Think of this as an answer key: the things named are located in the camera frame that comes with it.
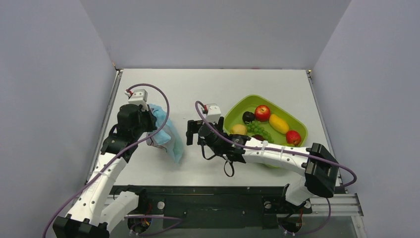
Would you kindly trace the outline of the blue printed plastic bag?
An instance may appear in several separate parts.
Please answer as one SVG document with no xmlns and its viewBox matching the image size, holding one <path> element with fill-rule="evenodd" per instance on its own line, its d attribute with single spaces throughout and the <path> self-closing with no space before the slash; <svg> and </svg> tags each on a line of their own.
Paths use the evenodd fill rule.
<svg viewBox="0 0 420 238">
<path fill-rule="evenodd" d="M 149 107 L 153 116 L 157 119 L 156 127 L 159 128 L 163 125 L 167 112 L 158 105 L 149 104 Z M 161 129 L 155 136 L 146 140 L 146 143 L 148 146 L 163 149 L 174 161 L 174 163 L 180 163 L 184 153 L 184 148 L 181 137 L 170 119 L 167 119 L 163 129 Z"/>
</svg>

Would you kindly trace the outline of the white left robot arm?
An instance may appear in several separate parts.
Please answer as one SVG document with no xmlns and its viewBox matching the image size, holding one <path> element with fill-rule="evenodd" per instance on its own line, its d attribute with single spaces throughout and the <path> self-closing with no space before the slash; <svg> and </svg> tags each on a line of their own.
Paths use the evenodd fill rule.
<svg viewBox="0 0 420 238">
<path fill-rule="evenodd" d="M 148 200 L 142 189 L 127 188 L 105 206 L 117 177 L 137 149 L 145 132 L 156 130 L 156 117 L 146 104 L 120 107 L 115 124 L 103 141 L 101 153 L 86 188 L 65 217 L 58 216 L 52 228 L 58 238 L 107 238 L 128 213 L 142 213 Z"/>
</svg>

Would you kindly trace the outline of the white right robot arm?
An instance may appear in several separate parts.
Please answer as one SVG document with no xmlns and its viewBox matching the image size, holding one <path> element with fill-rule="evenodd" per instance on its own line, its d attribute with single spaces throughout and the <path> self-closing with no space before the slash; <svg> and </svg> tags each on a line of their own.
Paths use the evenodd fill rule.
<svg viewBox="0 0 420 238">
<path fill-rule="evenodd" d="M 209 147 L 214 157 L 221 157 L 226 164 L 258 163 L 279 167 L 299 175 L 296 180 L 287 182 L 279 205 L 291 212 L 313 196 L 332 198 L 338 174 L 338 163 L 321 144 L 310 147 L 288 147 L 260 141 L 256 138 L 219 131 L 219 125 L 207 126 L 202 120 L 187 122 L 187 145 L 193 144 L 194 134 L 197 144 Z"/>
</svg>

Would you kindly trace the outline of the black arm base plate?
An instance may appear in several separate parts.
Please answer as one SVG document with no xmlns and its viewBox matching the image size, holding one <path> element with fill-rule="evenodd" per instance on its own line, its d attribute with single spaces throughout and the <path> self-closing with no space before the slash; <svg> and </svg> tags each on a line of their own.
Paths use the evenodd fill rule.
<svg viewBox="0 0 420 238">
<path fill-rule="evenodd" d="M 139 194 L 139 204 L 129 215 L 163 215 L 164 228 L 179 218 L 181 229 L 275 229 L 298 224 L 300 215 L 313 212 L 309 200 L 294 206 L 285 201 L 284 187 L 245 186 L 138 186 L 115 185 L 106 192 L 110 204 L 124 191 Z"/>
</svg>

